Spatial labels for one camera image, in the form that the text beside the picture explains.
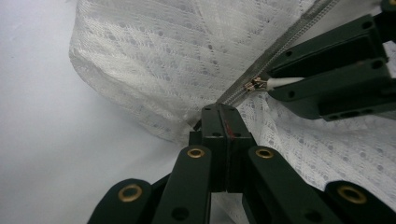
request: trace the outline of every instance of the circular brass ring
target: circular brass ring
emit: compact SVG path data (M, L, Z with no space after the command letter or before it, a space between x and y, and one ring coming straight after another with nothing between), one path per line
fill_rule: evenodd
M133 195L125 195L125 191L128 189L134 189L135 193ZM130 203L138 199L142 195L142 193L143 190L138 185L128 185L119 191L119 199L124 203Z
M256 150L256 155L258 157L264 158L264 159L270 159L274 157L274 153L267 148L259 148Z
M350 194L348 194L347 193L348 191L355 194L355 196L351 196ZM341 197L343 197L345 200L351 203L356 203L356 204L367 203L366 196L362 192L351 186L347 186L347 185L340 186L338 187L337 192Z
M205 155L205 152L199 148L193 148L187 151L187 155L191 158L201 158Z

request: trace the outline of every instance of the white cloth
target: white cloth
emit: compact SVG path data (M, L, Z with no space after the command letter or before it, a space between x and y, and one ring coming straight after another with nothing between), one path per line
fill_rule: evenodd
M186 145L201 108L216 102L313 2L80 0L70 58L84 81L149 131ZM387 51L396 74L394 45ZM323 189L349 180L396 209L394 120L300 119L264 93L238 110L258 143L277 149L309 184ZM246 221L239 200L222 204L237 223Z

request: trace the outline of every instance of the white fabric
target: white fabric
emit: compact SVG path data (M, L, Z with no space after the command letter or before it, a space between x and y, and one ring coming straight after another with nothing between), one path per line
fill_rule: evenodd
M81 0L70 58L84 81L149 131L186 145L201 108L216 102L312 2ZM387 51L396 74L394 45ZM349 180L396 209L395 121L300 119L264 93L238 109L258 143L279 150L309 184L323 189ZM245 222L240 197L227 200L224 209Z

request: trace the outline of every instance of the white background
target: white background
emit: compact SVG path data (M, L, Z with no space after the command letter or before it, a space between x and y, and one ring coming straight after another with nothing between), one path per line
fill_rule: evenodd
M126 178L154 183L180 148L84 83L68 58L76 1L0 0L0 223L86 223ZM213 208L212 222L231 222Z

